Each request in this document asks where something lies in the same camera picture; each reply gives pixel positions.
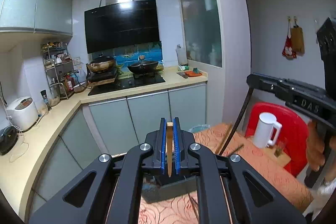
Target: white wall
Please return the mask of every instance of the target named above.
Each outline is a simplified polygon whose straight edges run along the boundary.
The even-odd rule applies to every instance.
[[[0,81],[3,91],[3,97],[7,103],[12,102],[17,98],[14,85],[12,82],[11,75],[11,56],[8,53],[0,54]],[[0,128],[4,128],[9,125],[9,122],[6,120],[5,110],[2,106],[2,102],[0,102]]]
[[[223,68],[190,61],[208,73],[207,122],[235,122],[250,74],[250,27],[246,0],[217,0]]]
[[[41,90],[46,90],[48,98],[50,97],[41,56],[41,44],[47,41],[68,42],[69,37],[38,33],[7,33],[5,35],[15,46],[9,52],[0,53],[2,68],[0,81],[3,96],[8,104],[16,98],[30,96],[40,111],[45,108]],[[8,124],[0,102],[0,128]]]
[[[69,51],[73,57],[81,57],[85,64],[90,61],[85,41],[84,11],[99,7],[100,0],[73,0],[73,38]],[[160,39],[165,66],[177,65],[175,48],[183,45],[180,0],[156,0]]]
[[[252,45],[252,72],[292,78],[324,88],[324,68],[316,43],[316,23],[335,14],[336,0],[247,0]],[[303,29],[305,53],[287,60],[282,50],[287,35],[287,16],[296,16]],[[274,95],[255,91],[260,100],[284,103]]]

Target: brown bag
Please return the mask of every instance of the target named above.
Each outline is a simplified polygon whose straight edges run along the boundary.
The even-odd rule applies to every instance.
[[[304,53],[305,44],[303,41],[303,31],[302,28],[296,24],[296,18],[294,18],[294,22],[294,27],[291,28],[292,49],[295,52]]]

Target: red chair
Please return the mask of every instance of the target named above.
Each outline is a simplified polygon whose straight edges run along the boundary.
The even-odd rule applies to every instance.
[[[284,168],[293,176],[297,176],[307,164],[306,139],[308,137],[307,124],[294,111],[287,107],[271,104],[256,103],[251,111],[245,137],[254,135],[259,120],[259,114],[269,112],[277,117],[282,124],[278,141],[287,141],[284,152],[291,157],[290,163]]]

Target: blue tile backsplash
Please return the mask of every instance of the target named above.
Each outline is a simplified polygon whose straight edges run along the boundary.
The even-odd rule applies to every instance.
[[[101,54],[104,56],[113,56],[113,58],[115,58],[117,67],[120,68],[119,78],[122,78],[122,76],[127,77],[132,74],[127,66],[140,61],[140,55],[144,55],[145,60],[158,61],[159,64],[163,66],[161,41],[111,48],[101,52],[93,52],[92,59],[99,57]]]

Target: rice cooker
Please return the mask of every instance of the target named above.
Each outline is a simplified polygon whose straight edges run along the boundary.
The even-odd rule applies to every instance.
[[[21,97],[11,102],[7,108],[8,118],[22,131],[29,129],[38,119],[38,113],[32,97]]]

